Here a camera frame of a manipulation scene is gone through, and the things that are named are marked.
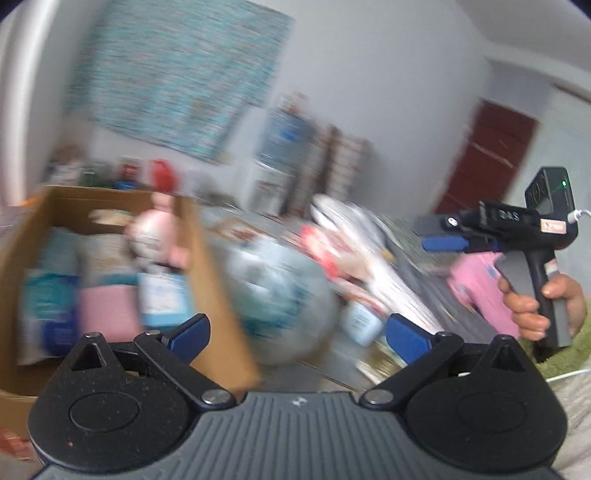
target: blue package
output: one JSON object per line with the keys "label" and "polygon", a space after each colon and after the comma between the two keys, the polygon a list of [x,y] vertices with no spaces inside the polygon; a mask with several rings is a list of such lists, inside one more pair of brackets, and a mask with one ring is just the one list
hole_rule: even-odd
{"label": "blue package", "polygon": [[167,332],[196,314],[184,275],[140,273],[138,285],[145,327]]}
{"label": "blue package", "polygon": [[68,354],[79,338],[79,278],[41,270],[27,274],[21,296],[19,365]]}
{"label": "blue package", "polygon": [[39,253],[37,268],[59,275],[78,275],[83,238],[67,228],[53,227]]}

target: red object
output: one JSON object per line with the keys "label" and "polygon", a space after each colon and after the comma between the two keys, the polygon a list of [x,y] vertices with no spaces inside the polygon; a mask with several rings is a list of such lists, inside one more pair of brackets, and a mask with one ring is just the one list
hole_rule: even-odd
{"label": "red object", "polygon": [[482,102],[472,134],[450,177],[437,213],[501,202],[525,158],[538,122],[492,102]]}
{"label": "red object", "polygon": [[177,190],[178,178],[166,160],[152,160],[152,185],[157,192],[172,194]]}
{"label": "red object", "polygon": [[4,429],[0,429],[0,450],[19,460],[31,460],[36,457],[31,442]]}

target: white cable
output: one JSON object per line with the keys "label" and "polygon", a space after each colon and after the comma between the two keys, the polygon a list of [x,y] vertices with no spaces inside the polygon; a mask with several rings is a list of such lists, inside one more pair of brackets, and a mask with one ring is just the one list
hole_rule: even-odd
{"label": "white cable", "polygon": [[567,374],[562,374],[562,375],[558,375],[557,377],[549,378],[546,381],[548,383],[550,383],[550,382],[556,382],[558,380],[563,380],[563,379],[568,378],[568,377],[574,377],[575,375],[586,374],[586,373],[589,373],[589,372],[591,372],[591,369],[589,369],[589,368],[583,368],[582,370],[575,370],[574,372],[569,372]]}
{"label": "white cable", "polygon": [[576,223],[581,220],[583,215],[591,217],[591,210],[573,210],[567,215],[566,219],[569,223]]}

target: pink doll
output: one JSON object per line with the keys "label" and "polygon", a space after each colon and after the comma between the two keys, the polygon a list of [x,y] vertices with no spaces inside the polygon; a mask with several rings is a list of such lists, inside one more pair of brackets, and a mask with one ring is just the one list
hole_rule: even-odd
{"label": "pink doll", "polygon": [[137,265],[148,273],[160,273],[166,267],[185,269],[189,252],[177,245],[178,219],[173,214],[174,197],[154,192],[152,202],[152,210],[141,213],[125,228]]}

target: blue gripper pad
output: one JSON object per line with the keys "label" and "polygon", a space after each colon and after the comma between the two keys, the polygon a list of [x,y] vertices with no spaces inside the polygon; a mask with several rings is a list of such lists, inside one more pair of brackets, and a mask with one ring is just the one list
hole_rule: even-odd
{"label": "blue gripper pad", "polygon": [[209,343],[211,325],[202,313],[181,324],[167,335],[166,347],[184,363],[191,363]]}
{"label": "blue gripper pad", "polygon": [[390,315],[386,323],[388,345],[407,364],[427,353],[433,345],[433,338],[433,335],[399,313]]}

